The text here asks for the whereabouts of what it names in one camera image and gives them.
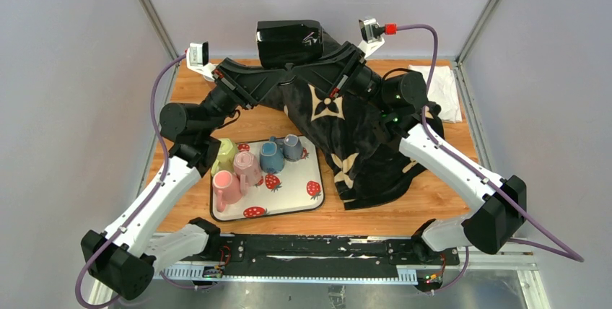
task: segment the pink mug handle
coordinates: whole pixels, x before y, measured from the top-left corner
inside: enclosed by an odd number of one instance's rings
[[[247,184],[247,176],[244,174],[240,175],[240,193],[244,196],[247,194],[248,184]]]
[[[217,210],[223,212],[225,210],[225,202],[223,202],[223,190],[217,189]]]

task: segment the wood surface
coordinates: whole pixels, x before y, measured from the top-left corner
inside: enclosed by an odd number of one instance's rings
[[[256,65],[257,60],[238,60],[243,64]],[[381,76],[397,67],[430,65],[421,60],[371,60],[368,66]],[[438,65],[448,65],[448,61]],[[211,89],[201,75],[181,66],[172,94],[172,101],[200,103]],[[468,124],[444,123],[446,140],[472,160],[477,160]],[[217,130],[216,138],[230,138],[236,143],[301,134],[287,116],[277,110],[263,106],[255,110],[243,110],[237,123]],[[207,174],[189,190],[159,226],[160,232],[173,232],[182,228],[194,217],[202,217],[221,228],[222,232],[278,233],[301,235],[411,235],[414,230],[431,218],[448,218],[468,211],[463,200],[444,182],[429,171],[418,175],[406,194],[397,201],[374,208],[345,211],[333,184],[333,173],[318,153],[325,202],[311,212],[286,214],[276,217],[248,219],[235,222],[216,222],[210,216],[210,175]],[[158,145],[147,182],[162,165],[161,147]]]

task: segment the gray floor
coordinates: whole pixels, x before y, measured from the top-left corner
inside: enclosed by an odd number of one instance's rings
[[[447,282],[457,273],[447,270]],[[414,287],[403,285],[232,282],[194,292],[153,281],[134,302],[142,300],[146,302],[141,305],[113,308],[527,308],[515,271],[468,271],[455,286],[434,297],[419,295]]]

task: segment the tray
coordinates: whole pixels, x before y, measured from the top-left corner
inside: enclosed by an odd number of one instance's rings
[[[317,209],[325,198],[323,184],[321,183],[321,171],[315,145],[304,136],[300,141],[305,149],[301,160],[296,162],[285,161],[284,169],[274,175],[274,178],[266,177],[263,172],[263,182],[259,186],[251,186],[247,194],[237,203],[228,204],[225,211],[217,211],[217,197],[210,187],[210,210],[211,216],[216,221],[227,222],[239,219],[253,219],[259,217],[270,217],[279,214],[305,212]],[[259,150],[267,141],[256,141],[244,143],[248,145],[251,152],[259,161]]]

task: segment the gray-blue mug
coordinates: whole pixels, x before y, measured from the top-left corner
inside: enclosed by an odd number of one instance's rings
[[[277,174],[285,167],[283,150],[275,142],[266,142],[259,152],[261,170],[269,174]]]
[[[281,147],[285,160],[296,162],[302,158],[304,147],[302,146],[302,142],[300,142],[300,138],[298,136],[288,134],[283,139],[277,139],[276,137],[272,136],[270,137],[270,140],[276,142],[276,144]]]

